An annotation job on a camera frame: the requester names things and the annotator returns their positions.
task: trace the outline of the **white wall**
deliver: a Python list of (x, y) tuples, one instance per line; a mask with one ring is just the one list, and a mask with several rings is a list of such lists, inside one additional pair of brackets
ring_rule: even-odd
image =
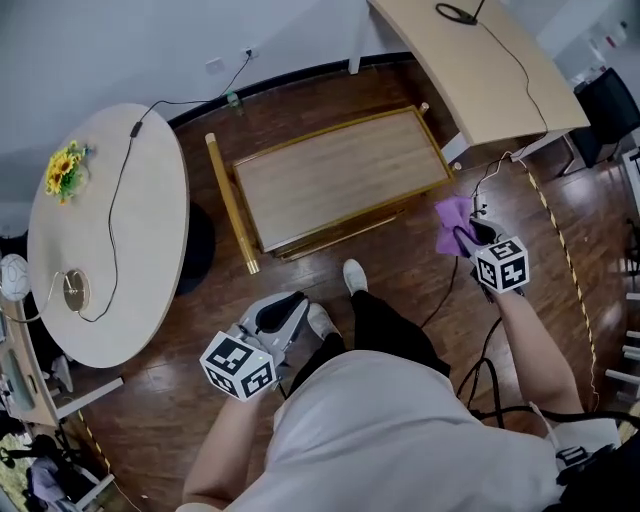
[(537, 36), (569, 0), (502, 0), (511, 15)]
[(618, 0), (560, 0), (562, 7), (538, 33), (536, 41), (551, 58), (556, 58), (577, 36)]
[(14, 237), (29, 229), (31, 201), (0, 202), (0, 236)]
[[(234, 88), (349, 58), (362, 2), (0, 0), (0, 204), (31, 201), (48, 155), (91, 113), (214, 97), (244, 46), (259, 57)], [(374, 18), (365, 55), (404, 50)], [(211, 76), (204, 65), (215, 57), (226, 69)], [(158, 111), (170, 119), (189, 108)]]
[(640, 3), (637, 0), (619, 0), (603, 16), (605, 23), (628, 23), (626, 44), (609, 52), (607, 64), (615, 69), (640, 105)]

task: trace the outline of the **shoe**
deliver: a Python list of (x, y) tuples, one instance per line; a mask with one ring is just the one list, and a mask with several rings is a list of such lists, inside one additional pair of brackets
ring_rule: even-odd
[(329, 313), (320, 304), (311, 304), (307, 313), (307, 320), (313, 332), (315, 332), (323, 341), (329, 334), (335, 332), (340, 334), (338, 328), (333, 325)]
[(356, 260), (347, 260), (342, 267), (342, 275), (344, 276), (344, 282), (349, 288), (349, 293), (353, 295), (357, 291), (369, 291), (367, 287), (367, 276), (364, 273), (364, 269), (360, 266)]
[(73, 392), (73, 382), (71, 380), (71, 374), (69, 373), (69, 363), (67, 358), (60, 356), (51, 364), (51, 373), (58, 379), (69, 393)]

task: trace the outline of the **yellow flower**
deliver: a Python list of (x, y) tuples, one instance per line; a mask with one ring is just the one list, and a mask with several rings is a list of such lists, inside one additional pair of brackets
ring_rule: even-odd
[(62, 174), (60, 173), (53, 173), (50, 176), (47, 176), (47, 194), (59, 194), (61, 182)]
[(78, 159), (75, 156), (69, 154), (60, 155), (56, 158), (51, 164), (49, 164), (49, 169), (53, 174), (62, 174), (63, 176), (73, 169), (73, 167), (78, 162)]

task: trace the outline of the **purple cloth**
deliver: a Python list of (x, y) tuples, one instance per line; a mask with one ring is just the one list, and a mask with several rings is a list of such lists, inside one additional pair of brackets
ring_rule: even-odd
[(472, 208), (473, 201), (470, 197), (452, 196), (436, 203), (436, 211), (442, 222), (436, 241), (436, 251), (439, 254), (464, 256), (453, 234), (456, 227), (464, 229), (471, 239), (476, 240), (476, 232), (469, 222)]

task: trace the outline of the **cable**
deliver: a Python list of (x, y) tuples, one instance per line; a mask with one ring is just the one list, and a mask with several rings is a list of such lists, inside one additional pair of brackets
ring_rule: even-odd
[(149, 112), (151, 112), (156, 106), (160, 105), (161, 103), (164, 103), (166, 105), (193, 105), (196, 103), (209, 103), (210, 101), (214, 101), (217, 100), (218, 98), (222, 97), (228, 90), (229, 88), (233, 85), (233, 83), (235, 82), (236, 78), (238, 78), (238, 75), (240, 75), (240, 73), (242, 73), (242, 70), (247, 66), (247, 64), (249, 64), (249, 61), (251, 60), (251, 56), (252, 56), (252, 51), (251, 50), (247, 50), (247, 58), (244, 61), (244, 64), (242, 64), (242, 66), (240, 67), (240, 69), (238, 70), (238, 72), (233, 76), (233, 78), (231, 79), (231, 81), (229, 82), (229, 85), (227, 85), (224, 90), (215, 98), (212, 99), (208, 99), (208, 100), (191, 100), (191, 101), (168, 101), (168, 100), (158, 100), (156, 101), (154, 104), (152, 104), (144, 114), (142, 114), (142, 117), (140, 119), (138, 119), (138, 121), (133, 125), (133, 128), (131, 129), (131, 133), (129, 134), (129, 146), (127, 147), (127, 154), (124, 157), (124, 161), (122, 162), (122, 167), (120, 168), (120, 174), (118, 175), (118, 181), (116, 183), (116, 189), (113, 193), (113, 197), (111, 199), (111, 205), (109, 206), (109, 215), (107, 217), (107, 226), (109, 228), (109, 239), (111, 240), (111, 248), (113, 249), (113, 264), (115, 267), (115, 273), (116, 273), (116, 278), (115, 278), (115, 283), (113, 285), (113, 291), (111, 292), (111, 297), (109, 297), (109, 302), (107, 302), (107, 306), (105, 307), (104, 311), (102, 313), (100, 313), (97, 317), (90, 319), (85, 317), (82, 312), (78, 311), (78, 316), (80, 318), (82, 318), (85, 322), (89, 322), (89, 323), (94, 323), (97, 322), (98, 320), (100, 320), (104, 315), (107, 314), (107, 312), (109, 311), (109, 309), (111, 308), (111, 304), (113, 303), (113, 299), (116, 295), (116, 289), (118, 288), (118, 279), (119, 279), (119, 271), (118, 271), (118, 256), (117, 256), (117, 251), (116, 251), (116, 241), (115, 238), (113, 236), (113, 225), (111, 223), (111, 217), (113, 215), (113, 205), (116, 202), (116, 197), (118, 196), (118, 190), (120, 189), (120, 183), (122, 182), (122, 175), (124, 174), (124, 169), (127, 166), (127, 161), (129, 160), (129, 155), (131, 154), (131, 148), (133, 146), (133, 139), (135, 139), (138, 136), (138, 133), (140, 132), (140, 129), (142, 128), (142, 122), (144, 121), (144, 118), (147, 117), (147, 114)]
[(531, 82), (531, 79), (529, 78), (529, 73), (527, 73), (527, 69), (524, 67), (524, 65), (522, 64), (522, 62), (520, 62), (520, 59), (518, 59), (518, 57), (516, 57), (516, 56), (511, 52), (511, 50), (509, 50), (509, 48), (507, 48), (507, 47), (502, 43), (502, 41), (500, 41), (500, 39), (498, 39), (498, 38), (496, 37), (496, 35), (495, 35), (493, 32), (491, 32), (491, 30), (489, 30), (489, 28), (488, 28), (484, 23), (482, 23), (481, 21), (478, 21), (478, 24), (479, 24), (479, 25), (481, 25), (481, 26), (482, 26), (482, 28), (484, 28), (484, 29), (485, 29), (485, 30), (486, 30), (486, 31), (491, 35), (491, 37), (493, 37), (493, 38), (496, 40), (496, 42), (497, 42), (497, 43), (498, 43), (498, 44), (499, 44), (499, 45), (504, 49), (504, 51), (505, 51), (505, 52), (507, 52), (509, 55), (511, 55), (511, 57), (513, 58), (513, 60), (515, 60), (515, 61), (518, 63), (518, 66), (520, 66), (520, 69), (522, 69), (522, 72), (524, 73), (524, 76), (527, 78), (527, 84), (526, 84), (526, 86), (525, 86), (525, 91), (526, 91), (526, 93), (527, 93), (527, 96), (529, 96), (529, 99), (531, 100), (531, 103), (533, 103), (533, 106), (534, 106), (534, 107), (536, 107), (536, 110), (538, 111), (538, 115), (540, 116), (540, 119), (542, 119), (542, 122), (544, 123), (544, 134), (543, 134), (540, 138), (538, 138), (538, 139), (536, 139), (536, 140), (534, 140), (534, 141), (530, 142), (530, 143), (529, 143), (529, 144), (527, 144), (524, 148), (522, 148), (522, 150), (520, 151), (520, 153), (519, 153), (518, 155), (516, 155), (516, 158), (519, 158), (519, 157), (520, 157), (520, 155), (522, 155), (522, 154), (526, 151), (526, 149), (527, 149), (529, 146), (531, 146), (531, 144), (534, 144), (534, 143), (538, 142), (539, 140), (542, 140), (544, 137), (546, 137), (546, 136), (547, 136), (547, 134), (549, 133), (549, 125), (547, 124), (546, 119), (545, 119), (545, 118), (544, 118), (544, 116), (542, 115), (542, 111), (540, 110), (540, 107), (539, 107), (539, 106), (538, 106), (538, 104), (536, 103), (536, 100), (534, 100), (534, 99), (533, 99), (533, 96), (531, 96), (531, 93), (529, 92), (529, 84), (530, 84), (530, 82)]
[[(491, 340), (491, 337), (493, 336), (493, 333), (498, 328), (498, 325), (500, 325), (500, 322), (502, 322), (502, 317), (499, 317), (493, 323), (493, 325), (491, 326), (491, 329), (489, 329), (489, 333), (487, 334), (487, 337), (484, 340), (484, 345), (482, 345), (482, 352), (480, 354), (480, 360), (485, 358), (485, 356), (487, 354), (487, 347), (489, 346), (489, 340)], [(469, 395), (469, 401), (467, 402), (467, 409), (469, 407), (471, 407), (471, 402), (476, 396), (476, 390), (478, 388), (478, 379), (479, 378), (480, 378), (480, 367), (478, 366), (478, 368), (476, 369), (475, 377), (473, 378), (473, 386), (471, 387), (471, 394)], [(460, 392), (461, 391), (462, 391), (462, 386), (460, 386), (460, 388), (458, 388), (458, 397), (460, 396)]]
[[(64, 272), (56, 272), (55, 274), (53, 274), (53, 279), (51, 280), (51, 288), (49, 288), (49, 295), (47, 295), (47, 300), (44, 303), (44, 306), (42, 306), (42, 309), (38, 312), (38, 314), (32, 318), (28, 318), (26, 320), (19, 320), (17, 318), (13, 318), (11, 315), (7, 314), (5, 311), (2, 310), (2, 308), (0, 308), (0, 313), (2, 313), (5, 317), (7, 317), (9, 320), (11, 320), (12, 322), (15, 322), (17, 324), (30, 324), (31, 322), (35, 322), (36, 320), (40, 320), (40, 317), (42, 317), (42, 315), (44, 314), (45, 309), (47, 309), (47, 306), (49, 305), (49, 301), (51, 300), (51, 294), (53, 293), (53, 286), (56, 284), (56, 278), (59, 275), (64, 274)], [(0, 293), (2, 293), (2, 284), (0, 284)]]
[(244, 64), (242, 65), (242, 67), (238, 70), (238, 72), (233, 76), (233, 78), (231, 79), (231, 81), (229, 82), (229, 85), (227, 85), (224, 90), (215, 98), (213, 99), (208, 99), (208, 100), (191, 100), (191, 101), (167, 101), (167, 100), (158, 100), (156, 101), (153, 105), (151, 105), (149, 107), (149, 109), (142, 115), (142, 117), (140, 118), (140, 122), (142, 122), (144, 120), (144, 118), (147, 116), (147, 114), (149, 112), (151, 112), (154, 108), (156, 108), (158, 105), (160, 105), (161, 103), (165, 104), (165, 105), (195, 105), (197, 103), (209, 103), (210, 101), (214, 101), (217, 100), (218, 98), (220, 98), (221, 96), (223, 96), (228, 90), (229, 87), (231, 87), (233, 85), (233, 83), (236, 81), (236, 78), (238, 78), (238, 75), (240, 73), (242, 73), (242, 70), (247, 66), (247, 64), (249, 64), (249, 61), (251, 60), (251, 55), (253, 54), (253, 52), (251, 50), (247, 50), (247, 58), (244, 61)]
[(533, 177), (533, 175), (528, 170), (526, 171), (526, 173), (527, 173), (527, 176), (529, 177), (529, 183), (531, 183), (531, 186), (533, 187), (533, 189), (538, 194), (538, 198), (540, 199), (540, 202), (542, 203), (542, 206), (544, 207), (545, 211), (549, 215), (549, 220), (551, 221), (551, 224), (553, 225), (553, 229), (555, 230), (556, 234), (558, 235), (558, 239), (560, 240), (560, 245), (562, 246), (562, 250), (564, 252), (565, 259), (567, 260), (567, 265), (569, 265), (569, 270), (571, 271), (571, 278), (573, 280), (573, 284), (575, 286), (576, 293), (578, 295), (578, 302), (580, 303), (580, 310), (581, 310), (582, 316), (584, 318), (585, 327), (587, 329), (587, 337), (588, 337), (588, 340), (589, 340), (589, 348), (591, 350), (591, 391), (592, 391), (592, 394), (593, 394), (593, 398), (595, 398), (595, 406), (593, 407), (593, 410), (595, 410), (595, 409), (598, 408), (598, 405), (600, 404), (600, 394), (598, 393), (598, 391), (596, 389), (596, 385), (595, 385), (595, 380), (596, 380), (596, 375), (595, 375), (596, 347), (595, 347), (595, 343), (593, 341), (593, 331), (591, 330), (591, 321), (589, 320), (589, 314), (587, 313), (587, 307), (585, 306), (585, 303), (584, 303), (585, 295), (582, 292), (582, 289), (580, 288), (580, 284), (578, 282), (578, 275), (576, 274), (576, 270), (575, 270), (575, 266), (573, 264), (573, 260), (571, 259), (571, 255), (569, 254), (569, 249), (567, 248), (567, 242), (565, 241), (565, 238), (562, 235), (562, 231), (560, 230), (560, 227), (558, 226), (558, 221), (557, 221), (555, 215), (551, 211), (551, 207), (549, 206), (549, 202), (544, 197), (544, 194), (542, 193), (542, 190), (540, 189), (540, 186), (536, 182), (536, 180)]
[(449, 289), (447, 290), (447, 293), (444, 294), (444, 297), (442, 297), (442, 300), (440, 301), (440, 304), (438, 304), (438, 306), (436, 307), (436, 309), (433, 310), (433, 313), (431, 313), (427, 319), (422, 322), (422, 325), (420, 325), (420, 329), (424, 329), (425, 326), (429, 323), (429, 321), (436, 316), (436, 313), (438, 311), (440, 311), (440, 308), (442, 307), (442, 305), (445, 303), (445, 301), (449, 298), (449, 295), (451, 295), (451, 290), (453, 290), (453, 282), (456, 280), (456, 273), (458, 272), (458, 256), (456, 256), (456, 262), (453, 265), (453, 272), (451, 272), (451, 280), (449, 281)]
[(135, 508), (138, 512), (142, 512), (142, 510), (140, 510), (138, 507), (136, 507), (136, 506), (133, 504), (133, 501), (131, 501), (131, 500), (129, 499), (129, 496), (127, 496), (124, 492), (122, 492), (122, 489), (120, 489), (120, 487), (118, 487), (118, 484), (116, 483), (116, 481), (115, 481), (115, 480), (113, 481), (113, 485), (115, 485), (115, 486), (116, 486), (116, 489), (118, 489), (118, 491), (120, 491), (120, 494), (122, 494), (122, 495), (124, 496), (124, 499), (125, 499), (125, 500), (127, 500), (127, 501), (129, 502), (129, 504), (130, 504), (133, 508)]
[[(480, 187), (480, 185), (481, 185), (481, 183), (483, 181), (486, 181), (486, 180), (488, 180), (490, 178), (493, 178), (494, 176), (496, 176), (500, 172), (500, 166), (502, 165), (502, 161), (505, 160), (505, 157), (507, 155), (513, 155), (513, 153), (511, 151), (505, 151), (498, 160), (494, 160), (493, 162), (489, 162), (489, 164), (487, 165), (487, 168), (484, 170), (484, 174), (483, 174), (482, 178), (480, 178), (478, 183), (476, 183), (476, 186), (473, 189), (473, 192), (471, 193), (471, 198), (473, 199), (473, 207), (474, 207), (474, 211), (471, 213), (471, 216), (475, 217), (476, 214), (478, 214), (478, 213), (483, 213), (483, 214), (486, 213), (484, 211), (484, 208), (487, 205), (485, 204), (485, 205), (482, 205), (482, 207), (480, 207), (476, 202), (476, 198), (478, 197), (478, 188)], [(489, 168), (491, 167), (491, 165), (495, 164), (496, 162), (498, 162), (498, 168), (494, 172), (489, 174)], [(522, 160), (518, 160), (518, 162), (520, 162), (520, 165), (522, 165), (522, 167), (524, 167), (524, 170), (526, 172), (529, 172), (527, 164), (525, 164)]]
[(499, 428), (504, 428), (504, 418), (502, 417), (502, 413), (504, 411), (500, 407), (500, 388), (498, 387), (498, 374), (496, 373), (496, 367), (493, 366), (493, 363), (491, 362), (491, 359), (487, 359), (486, 357), (483, 357), (476, 364), (473, 365), (473, 368), (471, 368), (469, 373), (467, 373), (467, 376), (462, 381), (462, 384), (460, 384), (460, 387), (458, 388), (458, 393), (457, 394), (460, 395), (460, 392), (462, 391), (462, 388), (464, 388), (464, 385), (467, 383), (467, 381), (471, 377), (471, 374), (474, 371), (479, 371), (480, 367), (483, 364), (486, 364), (487, 368), (489, 368), (489, 373), (491, 374), (491, 382), (493, 383), (493, 386), (492, 386), (492, 388), (493, 388), (493, 401), (494, 401), (495, 407), (496, 407), (496, 410), (494, 411), (495, 412), (494, 416), (498, 420), (498, 427)]
[[(512, 412), (533, 412), (533, 409), (528, 405), (514, 405), (512, 407), (505, 407), (504, 409), (495, 410), (491, 412), (480, 412), (480, 411), (469, 411), (474, 417), (479, 420), (484, 420), (486, 418), (493, 418), (496, 416), (502, 416), (504, 414), (509, 414)], [(634, 428), (640, 429), (640, 418), (637, 416), (632, 416), (626, 412), (618, 412), (618, 411), (593, 411), (593, 412), (582, 412), (579, 414), (559, 414), (557, 412), (540, 410), (542, 415), (545, 418), (550, 419), (551, 421), (557, 421), (558, 423), (575, 423), (576, 421), (585, 421), (585, 420), (596, 420), (596, 419), (613, 419), (618, 421), (626, 421), (633, 425)]]
[(111, 199), (111, 206), (109, 207), (109, 215), (107, 216), (107, 226), (109, 227), (109, 238), (111, 240), (111, 248), (113, 249), (113, 264), (115, 266), (115, 271), (116, 271), (116, 280), (115, 280), (115, 283), (113, 284), (113, 291), (111, 292), (111, 297), (109, 297), (109, 302), (107, 302), (107, 307), (104, 309), (104, 311), (102, 313), (100, 313), (97, 317), (95, 317), (93, 320), (91, 320), (91, 319), (83, 316), (82, 312), (78, 311), (78, 316), (80, 316), (80, 318), (82, 318), (84, 321), (89, 322), (89, 323), (97, 322), (104, 315), (107, 314), (107, 311), (109, 311), (109, 308), (111, 307), (111, 303), (113, 302), (113, 298), (116, 295), (116, 289), (118, 288), (118, 278), (119, 278), (118, 254), (117, 254), (117, 251), (116, 251), (116, 241), (115, 241), (115, 238), (113, 237), (113, 225), (111, 224), (111, 216), (113, 214), (113, 205), (116, 202), (116, 197), (118, 195), (118, 190), (120, 189), (120, 182), (122, 181), (122, 175), (124, 173), (124, 168), (127, 165), (127, 160), (129, 160), (129, 155), (131, 154), (131, 146), (133, 145), (133, 139), (134, 139), (133, 136), (129, 136), (129, 147), (127, 148), (127, 154), (124, 157), (124, 161), (122, 162), (122, 167), (120, 168), (120, 175), (118, 176), (118, 182), (116, 183), (116, 190), (113, 193), (113, 198)]
[(282, 382), (278, 381), (278, 389), (280, 390), (280, 394), (282, 395), (282, 398), (284, 400), (286, 400), (287, 398), (289, 398), (287, 396), (287, 393), (285, 392), (284, 388), (282, 387)]

